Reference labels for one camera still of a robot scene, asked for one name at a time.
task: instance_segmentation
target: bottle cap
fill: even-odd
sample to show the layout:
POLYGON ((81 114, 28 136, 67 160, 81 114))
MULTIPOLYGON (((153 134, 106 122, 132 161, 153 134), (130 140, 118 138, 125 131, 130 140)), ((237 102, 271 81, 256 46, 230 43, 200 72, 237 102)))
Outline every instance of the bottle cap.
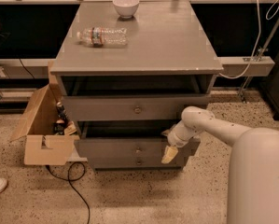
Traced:
POLYGON ((78 38, 79 40, 82 40, 82 34, 81 34, 80 32, 77 32, 77 38, 78 38))

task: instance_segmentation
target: plastic water bottle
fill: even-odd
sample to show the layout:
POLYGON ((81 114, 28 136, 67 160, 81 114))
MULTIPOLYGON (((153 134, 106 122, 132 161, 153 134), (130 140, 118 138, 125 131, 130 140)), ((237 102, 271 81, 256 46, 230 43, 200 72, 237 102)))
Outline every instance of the plastic water bottle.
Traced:
POLYGON ((86 28, 83 32, 77 32, 77 38, 87 45, 127 45, 126 28, 86 28))

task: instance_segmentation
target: cable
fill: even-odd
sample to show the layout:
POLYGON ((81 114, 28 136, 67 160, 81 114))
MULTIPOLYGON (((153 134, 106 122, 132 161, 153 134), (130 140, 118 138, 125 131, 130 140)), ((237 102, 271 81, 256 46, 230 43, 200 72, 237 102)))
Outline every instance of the cable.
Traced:
POLYGON ((258 38, 257 38, 257 41, 256 41, 254 47, 253 47, 252 54, 251 54, 251 57, 250 57, 250 61, 249 61, 248 65, 247 65, 247 67, 244 69, 244 71, 240 75, 238 75, 236 77, 228 77, 226 75, 223 75, 222 73, 219 73, 224 78, 235 79, 235 78, 242 77, 244 75, 244 73, 249 69, 249 67, 251 65, 251 62, 252 62, 253 57, 254 57, 254 52, 255 52, 255 50, 256 50, 256 48, 258 46, 259 38, 260 38, 260 35, 261 35, 261 20, 260 20, 259 0, 257 0, 257 8, 258 8, 258 38))
POLYGON ((73 184, 72 184, 72 182, 78 181, 78 180, 80 180, 80 179, 84 176, 85 170, 86 170, 84 164, 83 164, 82 162, 79 162, 79 161, 74 162, 74 163, 69 167, 69 169, 68 169, 68 171, 67 171, 67 178, 63 178, 63 177, 60 177, 60 176, 56 176, 56 175, 50 170, 50 166, 49 166, 49 165, 46 165, 46 168, 47 168, 47 170, 50 172, 50 174, 51 174, 52 176, 54 176, 54 177, 56 177, 56 178, 58 178, 58 179, 61 179, 61 180, 63 180, 63 181, 67 181, 67 182, 70 184, 71 188, 72 188, 72 189, 79 195, 79 197, 83 200, 84 204, 86 204, 87 209, 88 209, 88 211, 89 211, 89 217, 88 217, 87 223, 90 224, 90 220, 91 220, 91 209, 90 209, 90 206, 89 206, 89 204, 86 202, 86 200, 83 198, 83 196, 77 191, 77 189, 76 189, 76 188, 73 186, 73 184), (75 178, 75 179, 71 179, 70 173, 71 173, 71 170, 72 170, 73 166, 75 166, 76 164, 81 164, 81 165, 82 165, 82 167, 83 167, 83 173, 82 173, 82 175, 81 175, 80 177, 77 177, 77 178, 75 178))
POLYGON ((30 74, 30 76, 32 76, 32 78, 35 79, 34 75, 23 64, 23 62, 21 61, 21 58, 19 58, 19 61, 21 63, 21 66, 25 69, 25 71, 27 71, 30 74))
POLYGON ((271 9, 275 6, 276 3, 278 3, 279 0, 276 0, 270 7, 270 9, 267 11, 267 14, 266 14, 266 20, 271 20, 276 14, 277 12, 279 11, 279 4, 278 4, 278 8, 276 9, 276 11, 272 14, 272 16, 268 17, 271 9))

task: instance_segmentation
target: white bowl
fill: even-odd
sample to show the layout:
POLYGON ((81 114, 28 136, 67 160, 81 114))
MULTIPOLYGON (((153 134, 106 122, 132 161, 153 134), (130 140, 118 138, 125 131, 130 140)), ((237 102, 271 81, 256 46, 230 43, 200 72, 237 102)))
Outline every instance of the white bowl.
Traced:
POLYGON ((139 7, 139 0, 113 0, 113 6, 123 19, 129 19, 139 7))

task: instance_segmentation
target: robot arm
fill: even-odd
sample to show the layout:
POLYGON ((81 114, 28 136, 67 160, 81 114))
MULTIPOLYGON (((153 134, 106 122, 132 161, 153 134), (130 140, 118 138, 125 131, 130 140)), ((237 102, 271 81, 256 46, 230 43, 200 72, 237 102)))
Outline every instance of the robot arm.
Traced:
POLYGON ((182 120, 167 135, 169 146, 166 148, 162 163, 169 163, 176 156, 179 147, 185 146, 190 138, 204 131, 232 147, 236 140, 250 129, 216 119, 211 111, 195 106, 187 107, 182 113, 182 120))

